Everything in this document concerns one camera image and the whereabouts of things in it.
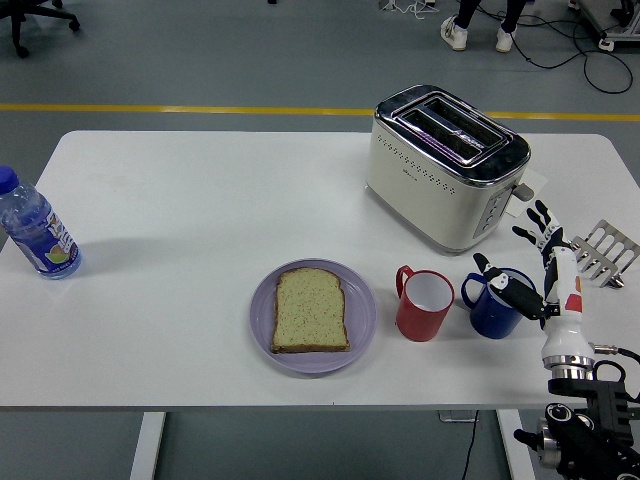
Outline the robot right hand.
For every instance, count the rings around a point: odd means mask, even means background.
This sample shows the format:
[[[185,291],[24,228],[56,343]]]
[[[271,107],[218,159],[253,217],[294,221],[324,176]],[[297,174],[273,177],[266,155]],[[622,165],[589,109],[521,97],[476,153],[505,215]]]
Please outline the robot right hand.
[[[576,256],[564,228],[542,201],[537,200],[526,213],[536,228],[527,230],[515,226],[512,231],[529,241],[541,254],[543,294],[492,265],[483,254],[476,253],[473,259],[498,298],[524,317],[540,322],[547,336],[541,352],[547,369],[576,365],[589,370],[593,364],[593,349],[581,331],[583,299]]]

